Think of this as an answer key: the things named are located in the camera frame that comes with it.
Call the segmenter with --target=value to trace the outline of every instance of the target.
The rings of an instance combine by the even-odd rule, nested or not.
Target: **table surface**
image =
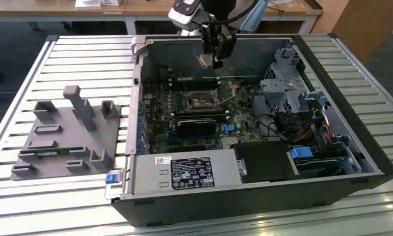
[[[0,0],[0,16],[100,16],[122,12],[128,16],[167,16],[174,0],[124,0],[120,6],[103,6],[102,9],[76,11],[76,0]],[[279,5],[282,15],[322,15],[306,0],[295,0]],[[278,16],[271,8],[266,15]]]

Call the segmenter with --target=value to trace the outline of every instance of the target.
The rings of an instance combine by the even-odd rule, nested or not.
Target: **gray fixture base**
[[[114,169],[119,137],[120,105],[104,101],[90,107],[96,129],[88,131],[72,107],[56,108],[51,101],[39,102],[38,119],[11,180],[104,174]]]

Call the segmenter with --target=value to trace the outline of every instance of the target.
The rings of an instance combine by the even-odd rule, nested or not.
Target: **power supply label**
[[[215,186],[210,157],[171,160],[171,167],[175,190]]]

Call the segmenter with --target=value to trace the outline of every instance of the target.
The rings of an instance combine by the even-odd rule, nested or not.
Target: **barcode sticker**
[[[156,165],[171,164],[171,160],[172,160],[171,156],[158,156],[156,157]]]
[[[106,15],[122,15],[123,13],[119,11],[104,11]]]

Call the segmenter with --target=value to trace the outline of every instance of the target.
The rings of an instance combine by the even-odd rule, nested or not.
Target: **green circuit board piece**
[[[222,79],[222,85],[211,91],[171,92],[164,86],[159,94],[155,94],[156,98],[160,98],[159,107],[154,109],[158,117],[150,119],[151,153],[223,149],[222,139],[227,137],[236,137],[240,143],[260,141],[263,137],[248,102],[252,87],[254,85],[240,86],[235,79]],[[202,104],[195,103],[194,99],[199,99]],[[172,131],[175,119],[170,118],[170,114],[174,111],[188,112],[191,109],[228,111],[228,121],[218,123],[215,134],[184,138]],[[222,126],[231,124],[235,126],[234,131],[223,132]]]

